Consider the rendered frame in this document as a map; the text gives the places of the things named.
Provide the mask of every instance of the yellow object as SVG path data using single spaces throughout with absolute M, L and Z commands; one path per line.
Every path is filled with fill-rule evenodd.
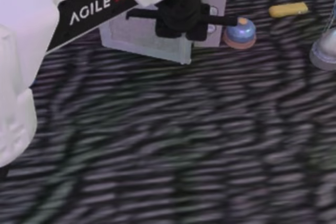
M 269 15 L 272 18 L 282 18 L 292 15 L 300 15 L 309 11 L 308 6 L 304 2 L 274 5 L 269 8 Z
M 240 23 L 241 25 L 246 25 L 247 24 L 247 19 L 245 19 L 245 18 L 238 18 L 238 23 Z

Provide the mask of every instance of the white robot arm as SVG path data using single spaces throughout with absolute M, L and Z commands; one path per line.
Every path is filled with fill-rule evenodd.
M 162 0 L 0 0 L 0 167 L 34 137 L 29 88 L 49 52 L 138 4 Z

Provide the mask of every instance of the orange base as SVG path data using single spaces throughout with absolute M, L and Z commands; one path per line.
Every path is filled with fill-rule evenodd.
M 226 31 L 224 32 L 224 36 L 223 36 L 223 41 L 229 46 L 232 47 L 234 49 L 248 49 L 251 48 L 252 46 L 254 46 L 254 44 L 257 41 L 257 36 L 255 35 L 253 40 L 246 42 L 246 43 L 238 43 L 238 42 L 234 42 L 232 40 L 230 40 L 226 34 Z

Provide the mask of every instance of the dark table surface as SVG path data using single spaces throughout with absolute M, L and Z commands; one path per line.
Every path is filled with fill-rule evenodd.
M 268 16 L 306 1 L 311 13 Z M 229 0 L 254 48 L 190 66 L 103 48 L 46 57 L 39 127 L 0 184 L 1 224 L 336 223 L 336 75 L 308 59 L 333 0 Z

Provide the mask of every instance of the black label band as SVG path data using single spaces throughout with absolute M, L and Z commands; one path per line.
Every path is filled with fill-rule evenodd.
M 137 6 L 135 0 L 64 0 L 58 5 L 59 23 L 48 50 Z

